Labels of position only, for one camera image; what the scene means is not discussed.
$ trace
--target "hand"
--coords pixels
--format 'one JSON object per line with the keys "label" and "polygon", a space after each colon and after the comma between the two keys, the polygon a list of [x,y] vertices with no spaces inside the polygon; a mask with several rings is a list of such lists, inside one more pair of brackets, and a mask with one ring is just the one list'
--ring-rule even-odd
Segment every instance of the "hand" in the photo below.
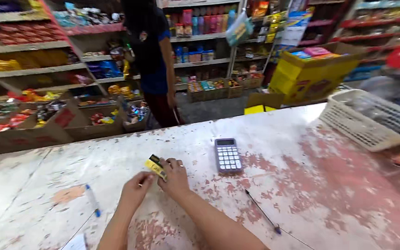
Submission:
{"label": "hand", "polygon": [[175,100],[175,94],[173,91],[168,92],[168,105],[171,109],[175,108],[175,106],[177,105],[177,101]]}
{"label": "hand", "polygon": [[163,166],[164,172],[166,172],[168,181],[164,182],[163,179],[158,178],[157,183],[165,193],[169,194],[177,202],[180,198],[191,192],[186,168],[183,166],[181,160],[169,158],[165,161],[163,158],[160,158],[160,164]]}
{"label": "hand", "polygon": [[155,174],[153,172],[139,172],[126,182],[119,200],[125,206],[124,208],[134,213],[143,201],[154,179]]}

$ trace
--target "white plastic basket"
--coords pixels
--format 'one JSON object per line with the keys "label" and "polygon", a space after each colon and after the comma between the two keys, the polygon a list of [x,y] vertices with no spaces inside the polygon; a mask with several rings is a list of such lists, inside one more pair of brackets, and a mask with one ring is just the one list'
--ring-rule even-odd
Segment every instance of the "white plastic basket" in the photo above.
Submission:
{"label": "white plastic basket", "polygon": [[[362,99],[386,113],[380,123],[342,103]],[[400,145],[400,106],[360,89],[343,90],[328,97],[319,118],[369,151],[377,152]]]}

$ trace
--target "maroon pants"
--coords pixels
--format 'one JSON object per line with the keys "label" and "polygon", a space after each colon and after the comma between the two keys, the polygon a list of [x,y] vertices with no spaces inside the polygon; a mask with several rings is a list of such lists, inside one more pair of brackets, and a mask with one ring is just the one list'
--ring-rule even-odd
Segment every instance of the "maroon pants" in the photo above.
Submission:
{"label": "maroon pants", "polygon": [[171,109],[168,104],[168,98],[165,94],[143,93],[147,105],[151,109],[157,122],[162,128],[168,128],[183,125],[184,121],[178,113],[177,107]]}

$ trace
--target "black pen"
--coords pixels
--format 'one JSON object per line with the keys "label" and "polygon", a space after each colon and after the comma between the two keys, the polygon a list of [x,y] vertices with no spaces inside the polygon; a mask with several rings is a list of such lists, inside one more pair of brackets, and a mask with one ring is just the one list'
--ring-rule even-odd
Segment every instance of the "black pen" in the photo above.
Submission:
{"label": "black pen", "polygon": [[274,223],[272,223],[272,221],[269,219],[269,217],[266,215],[266,213],[262,210],[262,208],[259,207],[257,202],[250,195],[249,191],[245,189],[245,193],[251,198],[251,200],[259,208],[259,210],[262,211],[263,215],[268,219],[269,223],[271,223],[271,225],[274,227],[275,232],[278,233],[278,234],[282,234],[281,227],[279,225],[275,225]]}

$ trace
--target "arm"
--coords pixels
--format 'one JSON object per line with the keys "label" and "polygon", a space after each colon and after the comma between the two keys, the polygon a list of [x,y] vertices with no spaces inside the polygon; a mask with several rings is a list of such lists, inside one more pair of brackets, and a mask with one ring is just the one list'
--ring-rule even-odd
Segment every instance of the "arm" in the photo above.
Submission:
{"label": "arm", "polygon": [[188,177],[183,162],[173,158],[160,163],[168,181],[158,179],[158,185],[174,199],[192,218],[203,233],[209,246],[215,250],[268,250],[256,236],[241,224],[230,219],[189,189]]}
{"label": "arm", "polygon": [[159,38],[161,54],[163,56],[164,65],[166,66],[166,82],[168,83],[168,103],[171,108],[175,107],[175,70],[174,61],[172,59],[172,46],[168,36]]}
{"label": "arm", "polygon": [[153,178],[153,173],[140,172],[124,185],[117,209],[104,230],[98,250],[126,250],[128,248],[129,224],[151,186]]}

